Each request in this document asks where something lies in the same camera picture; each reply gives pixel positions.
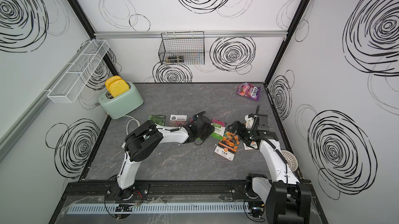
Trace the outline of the small marigold seed packet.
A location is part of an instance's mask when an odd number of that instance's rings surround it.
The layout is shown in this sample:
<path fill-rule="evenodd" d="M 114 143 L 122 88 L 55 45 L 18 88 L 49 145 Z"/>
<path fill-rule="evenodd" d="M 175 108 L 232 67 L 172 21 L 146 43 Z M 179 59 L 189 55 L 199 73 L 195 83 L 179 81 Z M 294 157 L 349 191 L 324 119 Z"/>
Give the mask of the small marigold seed packet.
<path fill-rule="evenodd" d="M 249 146 L 246 145 L 245 143 L 244 143 L 243 145 L 244 145 L 244 149 L 245 149 L 245 150 L 257 150 L 257 149 L 258 149 L 258 145 L 257 145 L 256 142 L 251 142 L 251 143 L 249 144 Z"/>

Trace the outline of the impatiens pink flower packet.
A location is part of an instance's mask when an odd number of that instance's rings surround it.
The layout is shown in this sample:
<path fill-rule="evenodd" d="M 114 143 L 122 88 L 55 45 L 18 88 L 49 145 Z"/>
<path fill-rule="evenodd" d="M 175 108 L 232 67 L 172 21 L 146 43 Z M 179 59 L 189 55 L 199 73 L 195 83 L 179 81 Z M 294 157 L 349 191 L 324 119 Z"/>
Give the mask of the impatiens pink flower packet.
<path fill-rule="evenodd" d="M 222 140 L 225 133 L 226 123 L 216 119 L 211 119 L 211 125 L 215 128 L 211 133 L 211 137 Z"/>

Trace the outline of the mixed flowers seed packet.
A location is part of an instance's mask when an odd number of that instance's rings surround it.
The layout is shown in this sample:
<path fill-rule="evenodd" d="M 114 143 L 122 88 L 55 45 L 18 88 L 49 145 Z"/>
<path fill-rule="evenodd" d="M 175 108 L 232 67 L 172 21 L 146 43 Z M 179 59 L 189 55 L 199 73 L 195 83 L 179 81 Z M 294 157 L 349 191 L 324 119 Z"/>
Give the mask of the mixed flowers seed packet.
<path fill-rule="evenodd" d="M 172 114 L 170 115 L 168 126 L 181 127 L 183 125 L 186 125 L 186 123 L 187 123 L 187 115 Z"/>

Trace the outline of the large marigold seed packet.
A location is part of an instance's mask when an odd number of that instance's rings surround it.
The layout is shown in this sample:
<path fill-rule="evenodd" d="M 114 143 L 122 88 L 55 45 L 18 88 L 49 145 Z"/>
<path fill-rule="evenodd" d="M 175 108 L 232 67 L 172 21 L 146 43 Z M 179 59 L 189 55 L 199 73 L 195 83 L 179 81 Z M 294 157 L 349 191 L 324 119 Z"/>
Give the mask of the large marigold seed packet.
<path fill-rule="evenodd" d="M 238 135 L 232 132 L 225 132 L 222 140 L 217 144 L 214 153 L 229 161 L 233 161 L 240 143 L 241 140 Z"/>

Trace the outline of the green vegetable seed packet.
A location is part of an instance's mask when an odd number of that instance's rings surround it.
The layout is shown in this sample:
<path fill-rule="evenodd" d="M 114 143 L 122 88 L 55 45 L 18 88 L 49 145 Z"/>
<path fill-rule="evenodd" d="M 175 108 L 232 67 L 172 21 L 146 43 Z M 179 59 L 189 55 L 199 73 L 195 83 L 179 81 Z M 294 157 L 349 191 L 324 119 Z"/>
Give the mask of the green vegetable seed packet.
<path fill-rule="evenodd" d="M 151 115 L 149 115 L 148 120 L 153 121 L 157 125 L 164 126 L 165 122 L 166 122 L 166 115 L 151 114 Z"/>

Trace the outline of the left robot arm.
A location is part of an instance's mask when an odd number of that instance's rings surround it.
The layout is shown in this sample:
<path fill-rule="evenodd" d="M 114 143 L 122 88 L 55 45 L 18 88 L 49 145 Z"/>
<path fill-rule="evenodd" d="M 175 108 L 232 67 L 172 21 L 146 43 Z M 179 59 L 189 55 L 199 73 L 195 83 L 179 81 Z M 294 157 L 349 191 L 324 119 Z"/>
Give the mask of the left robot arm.
<path fill-rule="evenodd" d="M 148 158 L 159 144 L 187 144 L 198 139 L 205 141 L 215 131 L 215 127 L 204 114 L 205 111 L 194 115 L 187 124 L 179 127 L 161 126 L 147 120 L 129 133 L 123 144 L 125 156 L 122 167 L 116 177 L 119 188 L 125 190 L 134 185 L 141 162 Z"/>

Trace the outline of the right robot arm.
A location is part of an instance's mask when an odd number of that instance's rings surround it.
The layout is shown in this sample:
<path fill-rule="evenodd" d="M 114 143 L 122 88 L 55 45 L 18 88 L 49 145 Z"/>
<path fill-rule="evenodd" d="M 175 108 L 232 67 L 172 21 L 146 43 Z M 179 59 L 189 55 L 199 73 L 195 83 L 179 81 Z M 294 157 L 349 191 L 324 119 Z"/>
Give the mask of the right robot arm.
<path fill-rule="evenodd" d="M 260 174 L 247 176 L 246 191 L 249 197 L 260 198 L 269 224 L 308 224 L 310 222 L 311 190 L 292 172 L 283 156 L 276 133 L 269 130 L 268 117 L 258 112 L 245 117 L 245 123 L 235 121 L 227 131 L 237 134 L 249 147 L 263 155 L 271 177 Z"/>

